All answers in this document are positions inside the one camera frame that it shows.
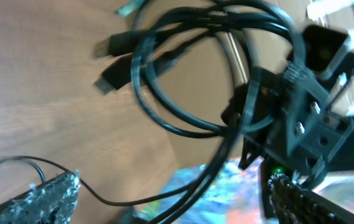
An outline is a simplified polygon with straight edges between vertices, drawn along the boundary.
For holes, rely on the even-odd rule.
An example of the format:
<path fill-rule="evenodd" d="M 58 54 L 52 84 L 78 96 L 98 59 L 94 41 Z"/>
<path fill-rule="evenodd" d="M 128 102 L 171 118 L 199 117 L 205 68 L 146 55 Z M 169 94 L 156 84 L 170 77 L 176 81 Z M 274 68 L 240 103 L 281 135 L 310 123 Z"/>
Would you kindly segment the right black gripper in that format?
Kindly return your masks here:
<path fill-rule="evenodd" d="M 354 171 L 354 116 L 331 111 L 329 92 L 308 70 L 278 75 L 260 67 L 255 77 L 235 89 L 221 114 L 246 120 L 241 168 L 258 156 L 305 176 L 316 187 L 330 172 Z"/>

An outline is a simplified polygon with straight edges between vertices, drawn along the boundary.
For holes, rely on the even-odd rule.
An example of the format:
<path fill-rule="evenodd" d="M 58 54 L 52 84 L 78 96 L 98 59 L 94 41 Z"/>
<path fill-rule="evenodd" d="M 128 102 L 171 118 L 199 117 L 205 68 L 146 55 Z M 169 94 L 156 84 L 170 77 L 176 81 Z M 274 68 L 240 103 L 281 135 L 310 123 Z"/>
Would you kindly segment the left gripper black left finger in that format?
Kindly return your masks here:
<path fill-rule="evenodd" d="M 70 223 L 80 187 L 79 172 L 64 172 L 0 204 L 0 223 Z"/>

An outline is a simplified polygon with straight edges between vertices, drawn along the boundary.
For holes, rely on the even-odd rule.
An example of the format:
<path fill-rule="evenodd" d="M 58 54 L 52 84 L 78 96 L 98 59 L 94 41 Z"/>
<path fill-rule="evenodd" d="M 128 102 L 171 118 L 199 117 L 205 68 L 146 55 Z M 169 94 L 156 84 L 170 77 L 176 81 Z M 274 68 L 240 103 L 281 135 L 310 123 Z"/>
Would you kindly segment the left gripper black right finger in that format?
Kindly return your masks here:
<path fill-rule="evenodd" d="M 354 224 L 354 213 L 294 183 L 283 173 L 268 179 L 268 217 L 282 224 Z"/>

